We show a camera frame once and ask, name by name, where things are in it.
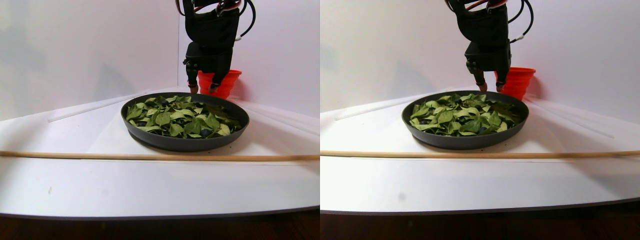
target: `white wall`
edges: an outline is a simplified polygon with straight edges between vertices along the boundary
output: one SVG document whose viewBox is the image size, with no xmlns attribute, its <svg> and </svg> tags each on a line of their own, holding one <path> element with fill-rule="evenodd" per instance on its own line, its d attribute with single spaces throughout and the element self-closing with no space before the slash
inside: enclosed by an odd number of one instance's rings
<svg viewBox="0 0 640 240">
<path fill-rule="evenodd" d="M 534 25 L 512 45 L 512 66 L 538 71 L 528 91 L 640 123 L 640 2 L 531 2 Z M 468 41 L 442 1 L 385 3 L 322 2 L 323 111 L 473 85 L 463 55 Z M 520 2 L 508 6 L 514 16 Z M 509 25 L 511 38 L 528 23 L 525 8 Z"/>
<path fill-rule="evenodd" d="M 173 1 L 0 0 L 0 120 L 176 85 Z"/>
<path fill-rule="evenodd" d="M 443 1 L 322 1 L 322 111 L 474 84 L 467 45 Z"/>
<path fill-rule="evenodd" d="M 254 1 L 256 23 L 236 42 L 231 68 L 243 71 L 232 91 L 243 100 L 319 118 L 319 0 Z M 238 32 L 251 22 L 240 19 Z M 187 85 L 182 60 L 191 40 L 180 22 L 179 84 Z"/>
</svg>

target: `wooden stick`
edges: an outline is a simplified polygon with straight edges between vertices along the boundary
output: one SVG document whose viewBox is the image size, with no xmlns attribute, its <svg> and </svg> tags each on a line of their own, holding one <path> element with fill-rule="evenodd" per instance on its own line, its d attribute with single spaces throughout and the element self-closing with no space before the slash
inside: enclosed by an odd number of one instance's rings
<svg viewBox="0 0 640 240">
<path fill-rule="evenodd" d="M 112 160 L 148 160 L 148 161 L 221 161 L 221 162 L 284 162 L 312 161 L 320 155 L 289 156 L 190 156 L 190 155 L 153 155 L 153 154 L 66 154 L 55 152 L 12 152 L 0 151 L 0 157 L 32 157 L 52 159 L 112 159 Z"/>
<path fill-rule="evenodd" d="M 333 157 L 388 157 L 388 158 L 430 158 L 430 159 L 560 159 L 594 157 L 640 156 L 638 151 L 626 152 L 559 152 L 559 153 L 453 153 L 453 152 L 344 152 L 320 151 L 320 156 Z"/>
</svg>

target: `orange cup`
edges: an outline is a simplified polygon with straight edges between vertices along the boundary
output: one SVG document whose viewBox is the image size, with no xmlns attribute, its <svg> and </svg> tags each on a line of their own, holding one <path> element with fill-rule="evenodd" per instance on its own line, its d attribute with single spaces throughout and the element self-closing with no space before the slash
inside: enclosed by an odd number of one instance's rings
<svg viewBox="0 0 640 240">
<path fill-rule="evenodd" d="M 209 93 L 209 86 L 211 85 L 211 79 L 213 78 L 213 73 L 206 74 L 202 71 L 198 71 L 198 85 L 200 85 L 200 94 L 210 95 L 213 97 L 218 97 L 221 99 L 227 99 L 231 94 L 231 89 L 233 89 L 236 80 L 240 78 L 240 74 L 242 71 L 240 70 L 229 70 L 229 73 L 222 79 L 222 83 L 214 93 Z"/>
<path fill-rule="evenodd" d="M 531 78 L 535 73 L 536 70 L 533 68 L 509 68 L 509 73 L 507 74 L 507 83 L 504 85 L 504 89 L 501 93 L 522 100 L 525 93 L 527 92 L 527 87 L 531 82 Z"/>
</svg>

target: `round tray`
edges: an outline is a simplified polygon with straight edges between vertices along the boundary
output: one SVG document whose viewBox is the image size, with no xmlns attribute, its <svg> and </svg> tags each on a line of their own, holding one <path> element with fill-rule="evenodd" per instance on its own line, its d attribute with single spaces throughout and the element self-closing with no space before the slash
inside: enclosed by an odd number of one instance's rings
<svg viewBox="0 0 640 240">
<path fill-rule="evenodd" d="M 215 106 L 223 106 L 229 113 L 230 116 L 236 118 L 240 121 L 240 124 L 243 126 L 237 132 L 229 134 L 227 136 L 221 136 L 217 138 L 207 138 L 207 139 L 183 139 L 183 138 L 172 138 L 167 136 L 160 136 L 157 134 L 153 134 L 150 132 L 145 132 L 126 121 L 127 118 L 127 108 L 129 106 L 135 105 L 139 102 L 144 102 L 148 98 L 151 97 L 173 97 L 178 95 L 180 97 L 191 97 L 192 102 L 202 102 L 205 104 L 215 105 Z M 225 99 L 220 99 L 217 97 L 212 97 L 208 95 L 201 94 L 193 94 L 193 93 L 183 93 L 183 92 L 167 92 L 167 93 L 153 93 L 144 95 L 141 97 L 136 97 L 135 99 L 131 99 L 129 102 L 125 103 L 120 110 L 120 115 L 122 116 L 122 121 L 127 126 L 127 130 L 129 134 L 135 139 L 146 145 L 151 147 L 160 148 L 163 150 L 169 150 L 174 152 L 201 152 L 206 150 L 211 150 L 214 148 L 219 148 L 233 141 L 237 140 L 240 135 L 244 132 L 247 125 L 249 125 L 249 115 L 242 109 L 240 106 L 234 104 L 233 102 L 229 102 Z"/>
<path fill-rule="evenodd" d="M 462 136 L 462 137 L 440 136 L 436 134 L 430 134 L 430 133 L 422 132 L 414 128 L 413 126 L 411 126 L 411 124 L 409 123 L 411 119 L 409 119 L 409 117 L 413 112 L 414 105 L 422 104 L 423 102 L 430 101 L 430 100 L 438 100 L 442 96 L 453 95 L 455 93 L 461 96 L 469 95 L 470 93 L 486 94 L 486 100 L 495 100 L 505 104 L 514 104 L 515 107 L 513 108 L 513 112 L 522 117 L 522 122 L 520 122 L 518 125 L 506 131 L 487 134 L 484 136 Z M 402 112 L 403 122 L 407 127 L 407 129 L 409 129 L 409 131 L 411 132 L 414 138 L 418 139 L 419 141 L 427 145 L 431 145 L 438 148 L 451 149 L 451 150 L 479 149 L 479 148 L 485 148 L 485 147 L 489 147 L 489 146 L 493 146 L 498 143 L 501 143 L 509 139 L 510 137 L 513 137 L 516 133 L 518 133 L 522 129 L 522 126 L 527 121 L 528 117 L 529 117 L 529 108 L 527 107 L 526 104 L 524 104 L 524 102 L 512 96 L 504 95 L 502 93 L 480 92 L 480 91 L 443 92 L 443 93 L 430 95 L 430 96 L 418 99 L 416 101 L 413 101 L 411 104 L 406 106 Z"/>
</svg>

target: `black cable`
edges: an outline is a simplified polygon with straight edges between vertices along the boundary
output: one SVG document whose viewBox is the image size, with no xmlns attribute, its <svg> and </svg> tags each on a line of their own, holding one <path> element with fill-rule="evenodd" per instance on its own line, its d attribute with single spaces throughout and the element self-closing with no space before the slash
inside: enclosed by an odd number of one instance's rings
<svg viewBox="0 0 640 240">
<path fill-rule="evenodd" d="M 522 33 L 522 36 L 526 35 L 529 32 L 529 30 L 531 29 L 531 26 L 533 25 L 533 7 L 531 7 L 531 3 L 529 2 L 529 0 L 523 0 L 523 1 L 524 1 L 524 3 L 527 4 L 527 7 L 529 8 L 529 13 L 531 14 L 531 20 L 529 21 L 529 27 L 527 28 L 526 31 L 524 31 L 524 33 Z M 516 41 L 518 41 L 517 38 L 512 40 L 511 43 L 514 43 Z"/>
<path fill-rule="evenodd" d="M 529 32 L 529 30 L 531 29 L 531 26 L 533 25 L 533 8 L 531 7 L 531 3 L 529 3 L 529 0 L 523 0 L 523 1 L 527 3 L 527 6 L 529 7 L 529 13 L 531 13 L 531 21 L 529 22 L 529 27 L 527 28 L 527 31 L 524 31 L 524 33 L 522 33 L 522 35 L 524 36 Z"/>
<path fill-rule="evenodd" d="M 247 0 L 244 0 L 244 6 L 242 7 L 242 11 L 240 11 L 240 16 L 242 16 L 242 13 L 243 13 L 243 12 L 244 12 L 244 10 L 246 9 L 246 3 L 247 3 L 247 2 L 248 2 Z"/>
<path fill-rule="evenodd" d="M 515 15 L 511 20 L 509 20 L 509 22 L 507 22 L 507 23 L 511 23 L 511 22 L 513 22 L 514 20 L 516 20 L 516 19 L 520 16 L 520 14 L 522 13 L 522 10 L 524 10 L 524 0 L 520 0 L 520 11 L 518 11 L 518 14 L 516 14 L 516 15 Z"/>
<path fill-rule="evenodd" d="M 249 28 L 247 28 L 244 33 L 240 34 L 240 37 L 244 36 L 246 33 L 249 32 L 249 30 L 251 30 L 251 28 L 253 27 L 253 24 L 255 23 L 255 6 L 253 5 L 253 1 L 251 0 L 245 0 L 246 3 L 249 3 L 249 6 L 251 7 L 251 13 L 253 14 L 253 17 L 251 19 L 251 25 L 249 25 Z"/>
</svg>

